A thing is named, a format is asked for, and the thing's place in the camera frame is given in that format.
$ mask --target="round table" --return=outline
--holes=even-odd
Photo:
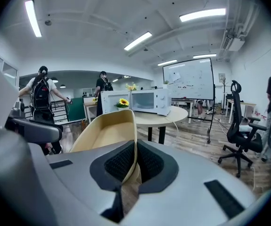
[[[171,106],[167,116],[134,111],[137,126],[148,127],[148,141],[152,141],[152,127],[159,127],[158,143],[164,144],[165,127],[177,123],[188,116],[188,112],[177,106]]]

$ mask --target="green chalkboard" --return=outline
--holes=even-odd
[[[68,112],[68,121],[76,121],[85,118],[83,98],[73,98],[72,105],[66,105]]]

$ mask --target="chair headrest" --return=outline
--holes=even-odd
[[[232,85],[230,87],[230,90],[231,91],[235,91],[237,93],[240,93],[241,92],[241,85],[237,82],[237,81],[232,81]]]

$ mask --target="white shirt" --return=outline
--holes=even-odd
[[[34,80],[35,80],[35,77],[33,77],[29,82],[28,82],[28,84],[26,85],[26,86],[28,86],[30,89],[32,89],[33,88],[33,82],[34,82]],[[57,87],[56,87],[56,85],[55,85],[55,83],[54,83],[54,81],[52,81],[51,79],[48,79],[47,80],[47,83],[48,83],[48,85],[49,85],[49,93],[51,93],[51,91],[53,90],[53,89],[56,89]]]

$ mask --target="flower vase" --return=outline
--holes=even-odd
[[[118,107],[118,110],[119,110],[119,111],[129,110],[129,107],[124,107],[124,108]]]

